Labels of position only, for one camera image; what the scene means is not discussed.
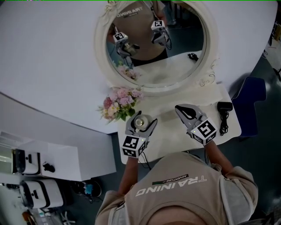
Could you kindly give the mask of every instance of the power adapter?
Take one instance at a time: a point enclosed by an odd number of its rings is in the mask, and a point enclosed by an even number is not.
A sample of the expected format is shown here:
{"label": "power adapter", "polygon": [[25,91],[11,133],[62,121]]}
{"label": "power adapter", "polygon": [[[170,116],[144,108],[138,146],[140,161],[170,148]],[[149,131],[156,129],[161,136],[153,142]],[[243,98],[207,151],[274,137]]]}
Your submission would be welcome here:
{"label": "power adapter", "polygon": [[228,132],[227,119],[231,110],[233,110],[233,104],[231,102],[218,102],[217,109],[220,113],[220,135],[223,136]]}

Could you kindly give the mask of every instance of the flower bouquet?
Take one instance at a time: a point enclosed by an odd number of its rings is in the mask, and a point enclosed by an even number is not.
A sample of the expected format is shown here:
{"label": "flower bouquet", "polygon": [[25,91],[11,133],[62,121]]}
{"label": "flower bouquet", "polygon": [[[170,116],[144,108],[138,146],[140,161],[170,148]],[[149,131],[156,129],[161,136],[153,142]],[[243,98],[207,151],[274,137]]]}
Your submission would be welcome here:
{"label": "flower bouquet", "polygon": [[104,100],[103,106],[99,106],[98,111],[101,112],[101,117],[108,120],[108,123],[113,120],[122,119],[126,121],[127,116],[135,114],[133,107],[140,102],[144,97],[140,88],[128,89],[125,87],[113,88],[111,93]]}
{"label": "flower bouquet", "polygon": [[141,74],[134,69],[130,69],[128,66],[124,65],[121,61],[119,61],[118,66],[116,66],[117,71],[120,74],[123,74],[133,80],[137,80]]}

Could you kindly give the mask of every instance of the wire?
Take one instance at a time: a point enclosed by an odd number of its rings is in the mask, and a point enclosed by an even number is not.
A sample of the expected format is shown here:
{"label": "wire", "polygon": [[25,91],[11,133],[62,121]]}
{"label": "wire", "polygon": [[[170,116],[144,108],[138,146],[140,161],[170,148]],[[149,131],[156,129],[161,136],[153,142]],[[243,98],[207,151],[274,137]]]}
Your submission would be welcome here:
{"label": "wire", "polygon": [[145,167],[145,166],[140,162],[139,159],[138,159],[138,161],[139,161],[139,163],[142,165],[142,167],[143,167],[144,169],[148,169],[148,167]]}
{"label": "wire", "polygon": [[148,166],[149,170],[151,170],[151,167],[150,167],[150,165],[149,165],[149,163],[148,163],[148,160],[147,160],[147,158],[146,158],[145,153],[144,153],[144,152],[142,152],[142,154],[141,154],[141,156],[142,156],[142,158],[144,159],[144,162],[147,164],[147,166]]}
{"label": "wire", "polygon": [[114,49],[115,49],[115,45],[114,45],[112,51],[109,53],[109,56],[111,56],[111,54],[113,53]]}
{"label": "wire", "polygon": [[227,111],[220,111],[220,135],[223,136],[228,132],[227,118],[229,117],[229,113]]}
{"label": "wire", "polygon": [[207,164],[207,160],[206,160],[206,149],[204,151],[204,158],[205,158],[205,163]]}
{"label": "wire", "polygon": [[96,198],[99,199],[99,200],[102,201],[102,202],[104,201],[104,200],[103,200],[102,198],[100,198],[100,197],[96,197]]}
{"label": "wire", "polygon": [[205,163],[207,165],[209,165],[209,156],[207,155],[207,158],[206,158],[206,149],[204,150],[204,158],[205,158]]}
{"label": "wire", "polygon": [[129,65],[129,63],[128,63],[128,61],[127,61],[126,58],[125,58],[125,61],[126,61],[126,63],[127,63],[127,66],[131,69],[133,64],[131,63],[131,65]]}
{"label": "wire", "polygon": [[170,36],[169,36],[168,33],[167,33],[167,36],[168,36],[167,43],[170,41],[170,45],[169,45],[169,47],[168,47],[168,45],[166,44],[166,48],[167,48],[168,50],[171,50],[171,49],[172,49],[172,41],[171,41]]}

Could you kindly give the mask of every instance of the navy chair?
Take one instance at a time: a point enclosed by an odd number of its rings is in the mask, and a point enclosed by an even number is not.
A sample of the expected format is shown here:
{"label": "navy chair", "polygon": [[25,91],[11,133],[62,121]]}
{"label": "navy chair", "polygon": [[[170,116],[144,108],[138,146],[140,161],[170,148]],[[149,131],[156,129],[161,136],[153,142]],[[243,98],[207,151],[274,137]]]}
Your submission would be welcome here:
{"label": "navy chair", "polygon": [[258,134],[255,102],[267,98],[264,79],[248,76],[240,90],[232,98],[238,121],[241,127],[241,138],[253,137]]}

